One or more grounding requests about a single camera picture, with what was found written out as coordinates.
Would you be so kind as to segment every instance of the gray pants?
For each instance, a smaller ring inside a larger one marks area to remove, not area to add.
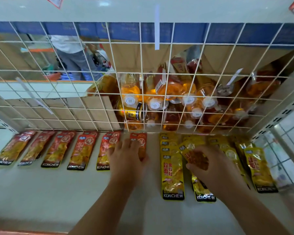
[[[88,64],[86,62],[85,56],[83,51],[79,51],[74,54],[68,54],[65,52],[62,52],[58,49],[56,49],[59,57],[63,60],[63,62],[67,65],[67,71],[90,71]],[[94,61],[92,57],[85,52],[86,58],[88,60],[89,66],[91,71],[98,71],[96,65],[94,64]],[[74,79],[80,80],[80,81],[86,81],[85,77],[81,72],[71,72]],[[92,73],[95,80],[98,80],[101,77],[100,73]]]

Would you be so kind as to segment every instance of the white shelf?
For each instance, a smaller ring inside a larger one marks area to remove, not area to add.
[[[0,229],[68,232],[96,201],[109,181],[109,172],[96,171],[102,138],[96,142],[88,168],[66,169],[72,152],[58,169],[40,167],[42,158],[29,167],[0,167]],[[12,132],[0,130],[0,150]],[[158,134],[148,134],[150,163],[142,184],[133,192],[121,218],[119,234],[244,234],[221,202],[200,204],[191,189],[191,177],[184,168],[185,200],[164,201]],[[279,194],[259,198],[294,234],[294,221]]]
[[[294,23],[294,0],[0,0],[0,21]]]

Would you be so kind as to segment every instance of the hand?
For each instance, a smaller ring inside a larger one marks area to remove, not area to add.
[[[138,157],[139,141],[125,139],[109,148],[107,156],[110,161],[110,181],[122,183],[124,186],[134,188],[141,180],[144,167],[148,161],[146,156],[142,161]]]
[[[205,171],[190,163],[186,164],[186,167],[204,182],[217,198],[224,202],[238,194],[250,193],[238,169],[219,148],[200,145],[194,151],[206,155],[209,160],[208,169]]]

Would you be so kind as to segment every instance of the person in white shirt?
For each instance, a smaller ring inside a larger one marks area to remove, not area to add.
[[[57,54],[67,65],[67,71],[71,72],[75,80],[86,81],[81,72],[72,71],[98,71],[92,57],[85,51],[83,53],[80,39],[78,36],[67,35],[51,35],[51,43],[56,49]],[[90,69],[86,62],[85,56],[88,60]],[[101,77],[100,73],[92,73],[94,80],[98,80]]]

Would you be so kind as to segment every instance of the forearm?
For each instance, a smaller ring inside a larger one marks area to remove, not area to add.
[[[102,195],[69,232],[69,235],[114,234],[132,190],[133,187],[117,181],[109,182]]]
[[[278,219],[253,194],[242,193],[224,200],[246,235],[289,235]]]

